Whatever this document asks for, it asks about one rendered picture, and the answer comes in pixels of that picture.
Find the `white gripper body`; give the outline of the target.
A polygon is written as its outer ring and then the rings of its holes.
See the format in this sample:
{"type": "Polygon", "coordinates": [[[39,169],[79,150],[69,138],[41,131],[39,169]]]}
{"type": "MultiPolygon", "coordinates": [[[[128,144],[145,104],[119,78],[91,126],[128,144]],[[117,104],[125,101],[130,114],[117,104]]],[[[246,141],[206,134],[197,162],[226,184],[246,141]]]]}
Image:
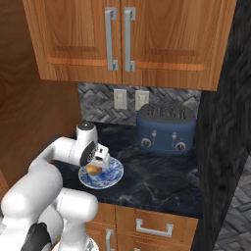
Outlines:
{"type": "Polygon", "coordinates": [[[98,168],[108,169],[111,164],[110,154],[106,155],[96,155],[91,161],[91,165],[94,165],[98,168]]]}

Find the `brown potato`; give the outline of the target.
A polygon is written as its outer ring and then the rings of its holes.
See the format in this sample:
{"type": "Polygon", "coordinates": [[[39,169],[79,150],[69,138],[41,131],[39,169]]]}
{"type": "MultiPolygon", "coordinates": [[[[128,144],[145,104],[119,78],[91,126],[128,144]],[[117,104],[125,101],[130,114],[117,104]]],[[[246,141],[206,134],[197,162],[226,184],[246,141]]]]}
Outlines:
{"type": "Polygon", "coordinates": [[[94,165],[87,165],[86,166],[86,171],[89,175],[99,175],[102,173],[102,169],[98,168],[94,165]]]}

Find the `blue patterned plate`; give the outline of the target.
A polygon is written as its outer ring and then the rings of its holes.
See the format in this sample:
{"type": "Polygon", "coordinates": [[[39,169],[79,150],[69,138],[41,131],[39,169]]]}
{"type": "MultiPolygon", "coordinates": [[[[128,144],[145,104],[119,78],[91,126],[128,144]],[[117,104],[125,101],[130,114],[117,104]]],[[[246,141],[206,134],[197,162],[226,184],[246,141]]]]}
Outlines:
{"type": "Polygon", "coordinates": [[[86,187],[93,189],[105,189],[117,184],[124,175],[124,166],[116,158],[112,157],[110,167],[104,169],[99,175],[90,175],[86,167],[78,170],[78,178],[86,187]]]}

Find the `wooden drawer front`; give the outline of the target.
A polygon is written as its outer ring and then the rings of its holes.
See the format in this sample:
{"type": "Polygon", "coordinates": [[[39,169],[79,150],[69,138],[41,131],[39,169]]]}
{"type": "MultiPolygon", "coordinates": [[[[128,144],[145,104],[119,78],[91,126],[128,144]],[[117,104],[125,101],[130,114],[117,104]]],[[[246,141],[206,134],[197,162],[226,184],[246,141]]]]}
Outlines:
{"type": "Polygon", "coordinates": [[[115,206],[112,204],[99,203],[98,213],[94,218],[94,222],[114,225],[116,223],[115,206]]]}
{"type": "Polygon", "coordinates": [[[198,224],[189,217],[124,206],[116,207],[116,221],[118,233],[185,246],[192,244],[198,224]]]}

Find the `blue four-slot toaster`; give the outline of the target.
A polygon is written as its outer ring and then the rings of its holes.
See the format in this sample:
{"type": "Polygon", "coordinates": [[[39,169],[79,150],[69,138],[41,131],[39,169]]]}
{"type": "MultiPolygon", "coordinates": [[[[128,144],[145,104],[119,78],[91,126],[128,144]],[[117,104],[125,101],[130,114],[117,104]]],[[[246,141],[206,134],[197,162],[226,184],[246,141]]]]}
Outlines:
{"type": "Polygon", "coordinates": [[[180,103],[145,104],[137,112],[136,142],[144,150],[181,155],[193,146],[195,128],[193,111],[180,103]]]}

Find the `wooden base cupboard door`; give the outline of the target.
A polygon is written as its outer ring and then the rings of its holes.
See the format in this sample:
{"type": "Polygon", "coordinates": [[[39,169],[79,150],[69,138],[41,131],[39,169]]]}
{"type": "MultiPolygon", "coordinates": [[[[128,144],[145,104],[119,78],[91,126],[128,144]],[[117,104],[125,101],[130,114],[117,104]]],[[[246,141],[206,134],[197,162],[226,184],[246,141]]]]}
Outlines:
{"type": "Polygon", "coordinates": [[[190,251],[190,247],[119,233],[118,251],[190,251]]]}
{"type": "Polygon", "coordinates": [[[112,251],[118,251],[117,234],[115,226],[95,223],[95,222],[89,222],[86,224],[86,231],[88,232],[89,236],[96,242],[100,251],[107,251],[107,245],[106,245],[107,229],[113,232],[109,238],[110,247],[112,251]]]}

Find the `tall wooden side cabinet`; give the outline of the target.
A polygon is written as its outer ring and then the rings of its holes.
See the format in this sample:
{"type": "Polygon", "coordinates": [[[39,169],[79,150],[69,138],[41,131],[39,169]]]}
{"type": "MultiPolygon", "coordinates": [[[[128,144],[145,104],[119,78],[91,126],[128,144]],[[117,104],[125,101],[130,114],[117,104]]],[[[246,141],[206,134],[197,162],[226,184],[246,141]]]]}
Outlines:
{"type": "Polygon", "coordinates": [[[55,135],[81,120],[77,85],[43,81],[22,0],[0,0],[0,199],[55,135]]]}

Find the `white wall switch plate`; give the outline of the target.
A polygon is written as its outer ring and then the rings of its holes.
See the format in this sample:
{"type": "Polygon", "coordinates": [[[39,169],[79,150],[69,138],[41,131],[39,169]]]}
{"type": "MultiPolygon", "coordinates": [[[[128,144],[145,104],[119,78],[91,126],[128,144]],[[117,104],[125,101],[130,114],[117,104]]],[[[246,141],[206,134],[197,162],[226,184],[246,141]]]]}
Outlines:
{"type": "Polygon", "coordinates": [[[116,109],[127,109],[126,90],[115,89],[114,90],[114,106],[116,109]]]}

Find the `white wall outlet plate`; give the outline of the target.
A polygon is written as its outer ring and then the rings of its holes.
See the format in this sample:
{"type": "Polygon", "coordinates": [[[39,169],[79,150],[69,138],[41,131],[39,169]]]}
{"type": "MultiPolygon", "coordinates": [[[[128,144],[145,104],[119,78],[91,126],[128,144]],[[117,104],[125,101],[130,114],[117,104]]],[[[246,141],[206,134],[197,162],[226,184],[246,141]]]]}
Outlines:
{"type": "Polygon", "coordinates": [[[149,92],[143,90],[135,91],[135,110],[139,111],[140,108],[149,103],[149,92]]]}

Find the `wooden wall cupboard door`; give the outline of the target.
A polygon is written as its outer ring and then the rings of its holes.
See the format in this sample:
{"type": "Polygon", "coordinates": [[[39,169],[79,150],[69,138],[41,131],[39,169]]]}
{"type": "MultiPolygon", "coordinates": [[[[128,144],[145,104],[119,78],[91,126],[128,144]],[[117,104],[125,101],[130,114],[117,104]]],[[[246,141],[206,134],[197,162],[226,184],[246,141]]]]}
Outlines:
{"type": "Polygon", "coordinates": [[[122,82],[121,0],[23,0],[39,75],[45,80],[122,82]],[[116,71],[108,70],[105,8],[112,21],[116,71]]]}
{"type": "Polygon", "coordinates": [[[125,60],[124,7],[135,8],[131,59],[123,71],[127,85],[215,91],[237,0],[121,0],[125,60]]]}

